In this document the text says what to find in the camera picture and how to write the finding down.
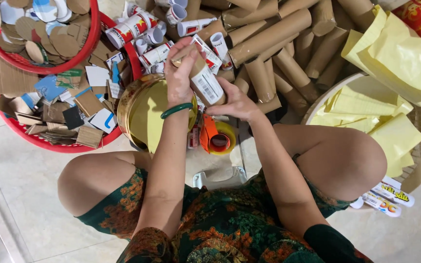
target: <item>bracelet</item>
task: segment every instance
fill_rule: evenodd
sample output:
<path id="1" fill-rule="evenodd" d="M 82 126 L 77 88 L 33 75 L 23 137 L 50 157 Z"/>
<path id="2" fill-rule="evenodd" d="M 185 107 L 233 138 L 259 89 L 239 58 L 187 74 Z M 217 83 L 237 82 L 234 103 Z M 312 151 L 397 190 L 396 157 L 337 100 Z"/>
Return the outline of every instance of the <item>bracelet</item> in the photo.
<path id="1" fill-rule="evenodd" d="M 162 118 L 164 120 L 168 116 L 172 115 L 175 112 L 182 111 L 184 109 L 192 109 L 192 108 L 193 108 L 192 103 L 183 103 L 183 104 L 180 104 L 180 105 L 176 105 L 176 106 L 166 110 L 164 113 L 162 113 L 162 115 L 160 115 L 160 118 Z"/>

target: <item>hand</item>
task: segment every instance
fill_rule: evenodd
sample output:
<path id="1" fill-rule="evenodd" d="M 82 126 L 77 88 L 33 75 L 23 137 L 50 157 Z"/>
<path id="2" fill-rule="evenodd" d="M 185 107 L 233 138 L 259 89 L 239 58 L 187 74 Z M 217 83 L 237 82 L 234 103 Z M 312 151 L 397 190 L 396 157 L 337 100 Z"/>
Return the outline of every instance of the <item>hand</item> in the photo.
<path id="1" fill-rule="evenodd" d="M 230 115 L 243 121 L 252 122 L 264 114 L 258 106 L 246 96 L 237 86 L 226 79 L 217 77 L 217 81 L 227 94 L 228 103 L 225 105 L 212 106 L 206 110 L 209 115 Z"/>
<path id="2" fill-rule="evenodd" d="M 189 103 L 193 98 L 194 92 L 190 87 L 190 72 L 196 63 L 197 56 L 199 53 L 192 51 L 188 56 L 182 59 L 180 68 L 175 67 L 172 64 L 171 58 L 178 53 L 181 49 L 189 46 L 192 41 L 191 37 L 180 39 L 170 49 L 167 61 L 165 62 L 165 79 L 168 85 L 168 107 Z"/>

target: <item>woman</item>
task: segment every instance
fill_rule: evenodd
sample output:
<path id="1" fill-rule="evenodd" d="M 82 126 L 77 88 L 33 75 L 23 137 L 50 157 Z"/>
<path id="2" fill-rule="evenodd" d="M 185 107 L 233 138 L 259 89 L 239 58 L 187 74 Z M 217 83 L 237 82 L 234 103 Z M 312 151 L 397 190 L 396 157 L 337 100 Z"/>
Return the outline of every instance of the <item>woman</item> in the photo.
<path id="1" fill-rule="evenodd" d="M 190 41 L 180 40 L 168 56 Z M 188 75 L 199 55 L 180 68 L 167 60 L 169 108 L 191 101 Z M 86 225 L 131 240 L 119 263 L 370 262 L 325 218 L 381 181 L 381 147 L 353 129 L 272 126 L 236 86 L 219 83 L 228 104 L 206 112 L 249 122 L 262 164 L 257 176 L 236 189 L 186 186 L 184 110 L 165 119 L 152 159 L 108 152 L 69 162 L 58 181 L 63 206 Z"/>

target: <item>white tile floor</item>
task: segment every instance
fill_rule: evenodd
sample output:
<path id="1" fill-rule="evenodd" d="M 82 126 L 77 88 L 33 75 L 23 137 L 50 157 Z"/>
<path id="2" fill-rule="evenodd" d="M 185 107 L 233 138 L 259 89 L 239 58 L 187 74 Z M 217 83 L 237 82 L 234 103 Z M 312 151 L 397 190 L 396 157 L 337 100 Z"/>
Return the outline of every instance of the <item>white tile floor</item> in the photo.
<path id="1" fill-rule="evenodd" d="M 123 0 L 101 0 L 100 9 L 119 16 Z M 214 180 L 228 175 L 232 165 L 243 165 L 249 176 L 260 168 L 254 140 L 240 124 L 241 148 L 223 158 L 202 149 L 188 152 L 187 183 L 205 169 Z M 97 152 L 130 150 L 121 136 Z M 0 118 L 0 222 L 14 236 L 25 262 L 114 263 L 126 242 L 97 233 L 67 213 L 57 199 L 56 180 L 64 165 L 77 154 L 49 152 L 12 132 Z M 421 187 L 416 204 L 400 218 L 379 212 L 338 212 L 328 219 L 333 227 L 375 262 L 421 262 Z M 0 240 L 0 263 L 11 262 Z"/>

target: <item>red plastic basket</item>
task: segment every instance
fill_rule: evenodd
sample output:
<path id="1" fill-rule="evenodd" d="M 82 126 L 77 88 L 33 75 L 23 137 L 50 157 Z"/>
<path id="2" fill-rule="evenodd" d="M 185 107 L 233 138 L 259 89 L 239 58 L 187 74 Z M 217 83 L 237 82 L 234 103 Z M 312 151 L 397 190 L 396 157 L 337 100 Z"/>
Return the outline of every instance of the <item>red plastic basket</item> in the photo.
<path id="1" fill-rule="evenodd" d="M 0 57 L 11 65 L 26 70 L 29 72 L 37 73 L 40 75 L 58 74 L 66 70 L 72 69 L 74 66 L 85 60 L 92 54 L 95 47 L 100 40 L 100 11 L 98 10 L 97 0 L 90 0 L 90 14 L 92 17 L 92 23 L 90 26 L 90 32 L 87 37 L 86 43 L 75 57 L 66 63 L 54 66 L 54 67 L 43 67 L 31 64 L 27 59 L 16 53 L 6 53 L 0 47 Z"/>
<path id="2" fill-rule="evenodd" d="M 111 28 L 114 27 L 116 24 L 113 20 L 111 20 L 107 15 L 99 12 L 100 19 L 101 19 L 101 26 L 102 28 Z M 131 43 L 127 43 L 124 46 L 129 61 L 131 63 L 132 73 L 134 80 L 138 79 L 141 75 L 141 66 L 139 59 L 137 57 L 136 50 L 134 49 L 133 45 Z M 19 136 L 24 138 L 26 141 L 44 148 L 46 150 L 50 150 L 53 152 L 63 152 L 63 153 L 79 153 L 79 152 L 89 152 L 93 151 L 94 148 L 90 148 L 87 146 L 83 146 L 80 144 L 72 144 L 72 145 L 51 145 L 50 142 L 46 141 L 45 139 L 39 138 L 38 135 L 28 135 L 25 132 L 27 131 L 27 127 L 24 124 L 19 123 L 17 120 L 13 118 L 7 118 L 4 113 L 0 111 L 0 115 L 3 118 L 3 120 L 6 122 L 6 124 Z M 99 147 L 105 146 L 109 144 L 110 142 L 114 141 L 116 138 L 118 138 L 122 134 L 119 127 L 116 127 L 110 134 L 107 134 L 103 136 L 102 141 L 100 142 Z"/>

